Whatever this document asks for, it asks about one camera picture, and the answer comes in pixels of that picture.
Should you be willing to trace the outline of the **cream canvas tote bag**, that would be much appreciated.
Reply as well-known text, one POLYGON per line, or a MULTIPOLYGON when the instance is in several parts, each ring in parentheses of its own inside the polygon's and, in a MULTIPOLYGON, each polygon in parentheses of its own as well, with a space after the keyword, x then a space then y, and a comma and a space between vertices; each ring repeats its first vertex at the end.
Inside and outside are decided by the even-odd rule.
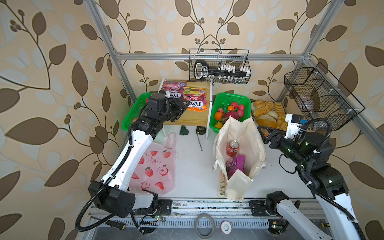
POLYGON ((217 196, 242 202, 256 175, 266 166, 267 155, 252 119, 230 117, 213 144, 213 171, 221 172, 217 196))

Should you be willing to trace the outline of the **orange Fox's candy bag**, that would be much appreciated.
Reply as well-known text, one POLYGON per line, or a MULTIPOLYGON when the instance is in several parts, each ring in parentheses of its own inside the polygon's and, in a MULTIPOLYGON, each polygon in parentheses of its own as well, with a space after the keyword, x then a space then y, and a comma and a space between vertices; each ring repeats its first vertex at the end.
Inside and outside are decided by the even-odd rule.
POLYGON ((190 102, 188 110, 195 112, 204 112, 207 107, 207 89, 196 87, 185 87, 183 99, 190 102))

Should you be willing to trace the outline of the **red cola can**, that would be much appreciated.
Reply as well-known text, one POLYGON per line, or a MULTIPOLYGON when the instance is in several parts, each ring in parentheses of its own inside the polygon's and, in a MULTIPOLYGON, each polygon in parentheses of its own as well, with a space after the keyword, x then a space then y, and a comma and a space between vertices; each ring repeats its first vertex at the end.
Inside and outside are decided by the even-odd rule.
POLYGON ((230 158, 234 158, 238 154, 239 147, 240 147, 240 144, 238 141, 236 140, 230 141, 227 145, 227 155, 230 158))

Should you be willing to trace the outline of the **purple snack bag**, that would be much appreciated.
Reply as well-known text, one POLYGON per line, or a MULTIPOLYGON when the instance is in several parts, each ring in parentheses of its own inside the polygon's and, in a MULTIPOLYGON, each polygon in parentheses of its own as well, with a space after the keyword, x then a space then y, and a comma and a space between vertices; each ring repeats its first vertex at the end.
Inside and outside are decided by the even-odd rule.
POLYGON ((226 171, 228 175, 228 179, 230 179, 237 170, 244 173, 246 156, 245 155, 237 155, 232 160, 226 163, 226 171))

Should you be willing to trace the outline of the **green fruit basket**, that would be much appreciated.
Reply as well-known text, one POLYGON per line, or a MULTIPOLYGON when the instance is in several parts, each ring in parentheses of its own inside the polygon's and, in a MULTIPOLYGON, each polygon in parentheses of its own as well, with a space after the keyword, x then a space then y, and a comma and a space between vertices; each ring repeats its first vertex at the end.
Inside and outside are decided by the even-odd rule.
POLYGON ((236 94, 219 93, 216 96, 215 102, 213 103, 212 112, 210 116, 210 128, 213 130, 214 133, 218 133, 220 131, 220 129, 215 127, 218 122, 218 120, 215 119, 216 112, 219 109, 223 109, 225 114, 228 111, 228 107, 233 102, 238 103, 238 105, 244 105, 244 116, 239 118, 240 122, 243 122, 244 120, 252 117, 251 100, 249 98, 236 94))

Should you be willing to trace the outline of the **pink plastic grocery bag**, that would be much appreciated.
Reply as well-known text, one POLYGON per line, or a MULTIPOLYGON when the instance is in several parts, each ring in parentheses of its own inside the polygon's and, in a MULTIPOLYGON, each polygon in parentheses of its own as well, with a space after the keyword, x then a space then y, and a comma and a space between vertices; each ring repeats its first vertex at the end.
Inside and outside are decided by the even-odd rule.
POLYGON ((152 143, 147 148, 132 175, 130 189, 165 195, 175 188, 176 140, 176 133, 170 133, 162 144, 152 143))

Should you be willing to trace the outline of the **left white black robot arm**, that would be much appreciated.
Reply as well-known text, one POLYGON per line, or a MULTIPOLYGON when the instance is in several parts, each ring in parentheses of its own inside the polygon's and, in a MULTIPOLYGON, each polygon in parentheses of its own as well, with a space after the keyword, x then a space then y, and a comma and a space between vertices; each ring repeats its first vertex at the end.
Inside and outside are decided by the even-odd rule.
POLYGON ((129 184, 140 159, 162 130, 163 124, 179 120, 189 105, 190 101, 172 98, 165 91, 149 97, 137 120, 129 126, 129 141, 112 168, 102 177, 101 181, 91 182, 89 192, 92 196, 75 221, 75 228, 78 232, 94 229, 115 216, 124 219, 135 210, 156 208, 157 194, 148 190, 134 192, 129 190, 129 184), (92 225, 83 227, 82 218, 91 205, 106 211, 108 216, 92 225))

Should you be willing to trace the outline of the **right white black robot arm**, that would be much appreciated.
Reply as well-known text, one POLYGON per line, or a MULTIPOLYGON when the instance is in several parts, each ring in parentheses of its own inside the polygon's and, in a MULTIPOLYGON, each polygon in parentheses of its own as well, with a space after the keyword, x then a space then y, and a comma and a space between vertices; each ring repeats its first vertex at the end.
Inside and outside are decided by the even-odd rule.
POLYGON ((306 121, 301 115, 286 116, 287 130, 257 125, 264 144, 279 150, 296 164, 294 173, 319 201, 330 224, 327 235, 298 209, 282 191, 269 193, 264 205, 251 201, 252 210, 264 210, 281 217, 306 240, 364 240, 366 237, 352 207, 348 186, 342 174, 328 164, 334 146, 329 142, 333 124, 326 118, 306 121))

